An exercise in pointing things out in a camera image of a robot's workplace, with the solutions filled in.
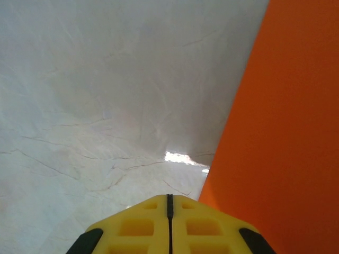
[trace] yellow plastic part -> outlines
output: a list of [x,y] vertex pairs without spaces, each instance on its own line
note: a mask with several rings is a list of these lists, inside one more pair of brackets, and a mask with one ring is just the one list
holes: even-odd
[[91,225],[104,231],[92,254],[168,254],[167,197],[158,195]]
[[252,225],[185,196],[173,204],[173,254],[252,254],[239,233]]
[[[239,229],[250,224],[190,198],[173,196],[173,254],[252,254]],[[158,195],[91,225],[103,235],[92,254],[168,254],[167,196]]]

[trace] orange panel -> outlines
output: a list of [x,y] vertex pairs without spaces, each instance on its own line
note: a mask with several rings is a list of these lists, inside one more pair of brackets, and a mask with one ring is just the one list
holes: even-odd
[[339,3],[271,0],[200,201],[277,253],[339,253]]

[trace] white surface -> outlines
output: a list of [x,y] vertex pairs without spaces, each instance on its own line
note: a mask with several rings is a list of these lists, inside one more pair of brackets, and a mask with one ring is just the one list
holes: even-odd
[[267,0],[0,1],[0,253],[198,198]]

